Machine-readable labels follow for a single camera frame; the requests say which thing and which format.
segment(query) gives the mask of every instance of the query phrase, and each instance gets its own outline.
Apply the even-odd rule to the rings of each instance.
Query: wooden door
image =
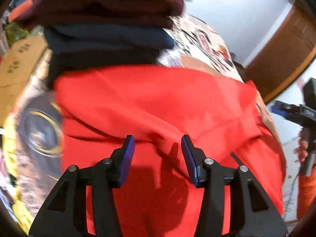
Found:
[[[316,24],[293,6],[287,18],[245,69],[265,102],[284,91],[309,66],[316,55]]]

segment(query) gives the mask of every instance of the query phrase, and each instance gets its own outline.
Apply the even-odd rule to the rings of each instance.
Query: red hoodie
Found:
[[[223,166],[238,167],[234,152],[283,213],[285,158],[261,121],[253,84],[191,69],[119,66],[69,72],[55,89],[65,116],[63,170],[93,166],[126,135],[136,139],[127,182],[113,190],[124,237],[194,236],[203,189],[189,182],[184,134]],[[229,231],[226,194],[223,233]],[[87,217],[93,232],[91,208]]]

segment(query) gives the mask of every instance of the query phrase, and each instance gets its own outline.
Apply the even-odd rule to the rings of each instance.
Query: folded clothes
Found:
[[[172,49],[174,41],[162,28],[119,24],[77,23],[45,27],[44,34],[54,53],[80,50],[121,50],[148,47]]]
[[[157,64],[159,55],[159,50],[146,47],[118,51],[86,50],[61,54],[53,53],[46,85],[48,89],[52,90],[55,80],[66,71],[115,65],[153,65]]]
[[[172,28],[168,16],[181,15],[183,0],[34,0],[16,21],[24,29],[37,25],[116,23]]]

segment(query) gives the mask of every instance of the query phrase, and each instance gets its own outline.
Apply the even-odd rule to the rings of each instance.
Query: screw head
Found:
[[[68,170],[69,170],[70,172],[74,172],[74,171],[77,170],[77,167],[76,167],[75,165],[72,165],[72,166],[70,166],[70,167],[68,168]]]
[[[102,160],[102,163],[105,165],[108,165],[108,164],[112,163],[112,160],[110,158],[106,158],[106,159]]]
[[[248,168],[246,166],[241,166],[239,168],[242,172],[247,172],[248,171]]]
[[[210,158],[207,158],[204,160],[204,162],[208,165],[212,165],[214,163],[214,160],[210,159]]]

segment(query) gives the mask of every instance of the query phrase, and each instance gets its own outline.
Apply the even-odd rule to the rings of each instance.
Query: hand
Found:
[[[300,140],[299,147],[295,150],[298,153],[298,160],[300,163],[304,162],[308,156],[307,148],[308,148],[308,139],[309,139],[309,130],[308,128],[303,128],[300,132]]]

